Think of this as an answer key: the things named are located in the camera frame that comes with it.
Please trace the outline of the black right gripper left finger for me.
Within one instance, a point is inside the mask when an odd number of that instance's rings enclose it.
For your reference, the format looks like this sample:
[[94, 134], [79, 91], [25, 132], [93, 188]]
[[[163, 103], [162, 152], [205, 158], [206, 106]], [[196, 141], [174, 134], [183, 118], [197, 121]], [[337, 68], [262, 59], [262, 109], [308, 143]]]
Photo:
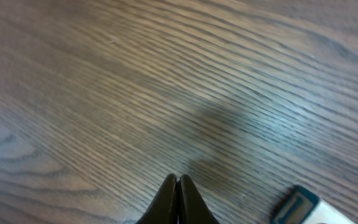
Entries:
[[177, 177], [168, 174], [137, 224], [176, 224], [178, 221]]

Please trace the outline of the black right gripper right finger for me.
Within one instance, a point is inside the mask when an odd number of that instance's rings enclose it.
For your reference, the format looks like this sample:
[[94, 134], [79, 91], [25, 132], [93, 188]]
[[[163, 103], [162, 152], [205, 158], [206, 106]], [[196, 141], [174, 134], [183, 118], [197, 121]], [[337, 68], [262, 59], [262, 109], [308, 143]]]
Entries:
[[219, 224], [189, 175], [182, 175], [178, 187], [180, 224]]

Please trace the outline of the wooden block blue letter P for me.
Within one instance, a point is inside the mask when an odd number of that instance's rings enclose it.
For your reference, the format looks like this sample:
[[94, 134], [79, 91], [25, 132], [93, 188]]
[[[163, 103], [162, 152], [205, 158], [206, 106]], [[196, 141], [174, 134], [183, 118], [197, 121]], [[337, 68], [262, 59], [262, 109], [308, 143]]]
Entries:
[[356, 224], [325, 200], [296, 185], [270, 224]]

